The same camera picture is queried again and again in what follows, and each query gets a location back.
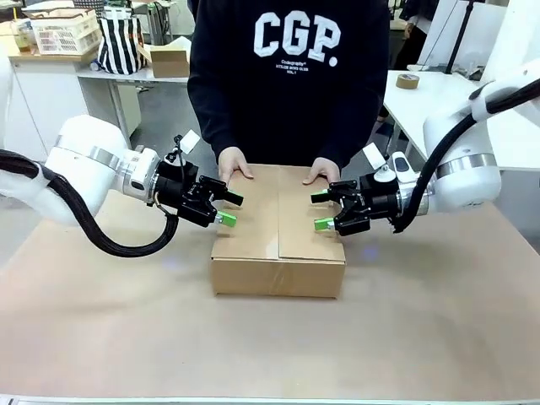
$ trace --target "hoodie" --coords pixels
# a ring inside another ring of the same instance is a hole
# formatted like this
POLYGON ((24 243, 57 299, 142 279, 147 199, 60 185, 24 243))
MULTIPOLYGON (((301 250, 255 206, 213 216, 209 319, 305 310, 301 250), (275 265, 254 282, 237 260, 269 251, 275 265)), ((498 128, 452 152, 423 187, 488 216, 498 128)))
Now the hoodie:
POLYGON ((200 0, 187 84, 216 156, 343 168, 367 143, 388 69, 386 0, 200 0))

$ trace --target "tape roll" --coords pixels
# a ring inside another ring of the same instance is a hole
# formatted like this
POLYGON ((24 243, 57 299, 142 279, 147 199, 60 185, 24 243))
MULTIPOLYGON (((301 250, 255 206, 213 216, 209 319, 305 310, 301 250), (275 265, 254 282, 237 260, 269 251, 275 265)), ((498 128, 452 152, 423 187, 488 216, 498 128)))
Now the tape roll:
POLYGON ((400 74, 397 76, 396 86, 400 89, 414 90, 419 86, 420 78, 413 74, 400 74))

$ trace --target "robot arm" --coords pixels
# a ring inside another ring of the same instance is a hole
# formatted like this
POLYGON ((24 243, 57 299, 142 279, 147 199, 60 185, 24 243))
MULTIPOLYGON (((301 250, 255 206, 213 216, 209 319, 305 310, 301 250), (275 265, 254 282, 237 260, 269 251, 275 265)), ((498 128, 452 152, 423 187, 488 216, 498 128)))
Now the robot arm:
MULTIPOLYGON (((9 60, 0 55, 0 146, 12 77, 9 60)), ((67 120, 59 135, 43 165, 0 148, 0 194, 62 224, 79 224, 102 251, 118 257, 153 254, 170 242, 179 218, 202 227, 214 222, 235 225, 236 217, 218 211, 212 202, 241 205, 243 197, 230 192, 222 181, 205 176, 197 180, 198 168, 182 157, 199 140, 193 131, 177 136, 163 160, 149 148, 131 150, 117 127, 91 116, 67 120), (94 220, 109 190, 163 211, 163 234, 146 246, 121 246, 110 240, 94 220)))
POLYGON ((401 152, 385 161, 375 145, 364 149, 376 173, 357 181, 332 183, 312 202, 334 201, 341 213, 319 219, 316 230, 351 235, 370 229, 372 219, 387 218, 396 233, 416 216, 454 212, 493 201, 501 189, 487 120, 515 107, 540 126, 540 60, 486 84, 467 100, 449 105, 424 124, 428 161, 415 173, 401 152))

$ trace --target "cardboard box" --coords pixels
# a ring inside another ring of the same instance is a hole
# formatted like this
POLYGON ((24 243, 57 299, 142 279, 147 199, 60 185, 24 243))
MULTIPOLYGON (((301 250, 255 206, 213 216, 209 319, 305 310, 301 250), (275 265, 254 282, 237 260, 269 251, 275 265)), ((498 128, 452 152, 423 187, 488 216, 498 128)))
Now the cardboard box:
POLYGON ((139 45, 138 51, 152 64, 155 78, 187 78, 191 45, 181 36, 165 46, 139 45))
POLYGON ((310 195, 327 188, 323 179, 302 180, 305 167, 253 165, 255 180, 236 173, 231 190, 242 207, 225 209, 238 217, 221 227, 212 250, 215 294, 339 296, 345 273, 343 245, 334 232, 315 232, 313 221, 332 217, 330 204, 311 204, 310 195))

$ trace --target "plastic basket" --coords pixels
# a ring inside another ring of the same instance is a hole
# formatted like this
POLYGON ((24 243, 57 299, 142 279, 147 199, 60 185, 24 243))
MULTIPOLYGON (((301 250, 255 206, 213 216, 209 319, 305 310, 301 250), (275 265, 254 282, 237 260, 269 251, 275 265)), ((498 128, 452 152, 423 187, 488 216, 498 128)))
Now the plastic basket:
POLYGON ((89 8, 53 8, 26 14, 42 55, 84 55, 101 41, 95 11, 89 8))

